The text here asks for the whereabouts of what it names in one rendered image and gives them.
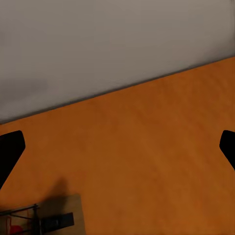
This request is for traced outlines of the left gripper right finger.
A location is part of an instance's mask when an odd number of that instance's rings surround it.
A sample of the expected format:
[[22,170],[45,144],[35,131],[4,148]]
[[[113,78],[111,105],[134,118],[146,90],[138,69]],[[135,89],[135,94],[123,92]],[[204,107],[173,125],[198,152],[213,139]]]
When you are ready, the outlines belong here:
[[235,170],[235,132],[224,130],[219,147]]

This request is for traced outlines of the mousetrap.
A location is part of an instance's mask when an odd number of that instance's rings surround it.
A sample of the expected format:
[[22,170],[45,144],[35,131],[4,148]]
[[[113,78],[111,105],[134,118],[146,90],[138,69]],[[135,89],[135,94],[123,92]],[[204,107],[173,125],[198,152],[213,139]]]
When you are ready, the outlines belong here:
[[0,211],[0,235],[86,235],[80,193]]

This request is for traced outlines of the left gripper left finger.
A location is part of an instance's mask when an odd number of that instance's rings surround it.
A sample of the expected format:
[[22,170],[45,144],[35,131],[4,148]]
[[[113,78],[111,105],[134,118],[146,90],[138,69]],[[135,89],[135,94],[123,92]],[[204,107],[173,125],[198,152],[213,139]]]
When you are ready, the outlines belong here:
[[25,150],[21,130],[0,136],[0,189]]

